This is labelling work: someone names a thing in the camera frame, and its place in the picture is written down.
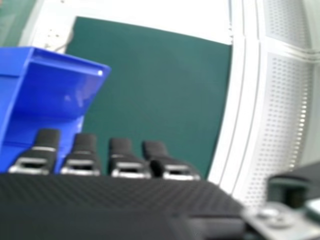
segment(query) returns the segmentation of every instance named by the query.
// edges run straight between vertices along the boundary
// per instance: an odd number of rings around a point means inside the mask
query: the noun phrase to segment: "blue bin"
[[[55,172],[111,68],[34,47],[0,47],[0,173],[40,128],[61,131]]]

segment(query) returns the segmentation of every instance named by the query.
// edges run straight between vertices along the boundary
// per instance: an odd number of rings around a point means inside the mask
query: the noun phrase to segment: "perforated metal panel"
[[[311,47],[304,1],[264,0],[264,13],[268,37],[300,48]]]
[[[266,179],[293,169],[301,159],[310,114],[314,64],[268,55],[262,122],[241,201],[260,206]]]

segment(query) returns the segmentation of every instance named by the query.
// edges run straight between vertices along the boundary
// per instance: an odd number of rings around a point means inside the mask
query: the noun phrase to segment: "green board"
[[[0,46],[15,47],[36,0],[2,0],[0,6]]]
[[[232,48],[196,37],[79,17],[67,53],[112,67],[84,132],[97,134],[104,164],[111,137],[166,143],[203,176],[222,123]]]

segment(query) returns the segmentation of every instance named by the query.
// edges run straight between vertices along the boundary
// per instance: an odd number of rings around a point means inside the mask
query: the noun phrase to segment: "perforated hole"
[[[302,0],[264,0],[266,32],[269,37],[301,48],[311,44]]]
[[[247,206],[263,204],[267,178],[292,170],[301,158],[310,111],[313,69],[312,63],[274,54],[268,57],[263,120],[253,156],[255,162],[242,200]]]

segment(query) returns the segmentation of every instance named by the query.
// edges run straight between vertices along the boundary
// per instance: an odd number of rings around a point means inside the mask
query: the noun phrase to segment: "dark green surface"
[[[78,18],[67,53],[112,67],[84,132],[107,158],[111,137],[164,141],[206,175],[226,100],[231,46],[122,23]]]
[[[36,0],[2,0],[0,7],[0,47],[19,44]]]

